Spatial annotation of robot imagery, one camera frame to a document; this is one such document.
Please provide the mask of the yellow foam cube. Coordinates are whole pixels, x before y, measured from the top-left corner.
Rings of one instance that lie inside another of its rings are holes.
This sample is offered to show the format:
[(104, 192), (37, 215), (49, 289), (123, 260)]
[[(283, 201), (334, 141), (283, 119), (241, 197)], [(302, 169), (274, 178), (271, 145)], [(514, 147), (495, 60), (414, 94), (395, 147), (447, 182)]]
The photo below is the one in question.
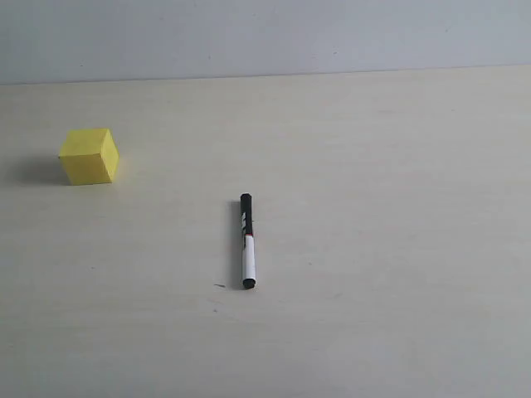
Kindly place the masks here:
[(61, 166), (71, 185), (112, 183), (119, 151), (110, 129), (71, 130), (59, 152)]

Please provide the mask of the black and white marker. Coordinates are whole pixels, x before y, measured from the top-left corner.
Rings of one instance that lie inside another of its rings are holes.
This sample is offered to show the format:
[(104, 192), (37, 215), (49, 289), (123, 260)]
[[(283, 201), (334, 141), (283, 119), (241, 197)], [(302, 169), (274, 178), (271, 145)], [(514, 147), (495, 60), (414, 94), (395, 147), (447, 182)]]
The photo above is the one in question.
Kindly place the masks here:
[(243, 193), (240, 197), (242, 235), (242, 286), (253, 289), (256, 286), (256, 257), (252, 221), (252, 196)]

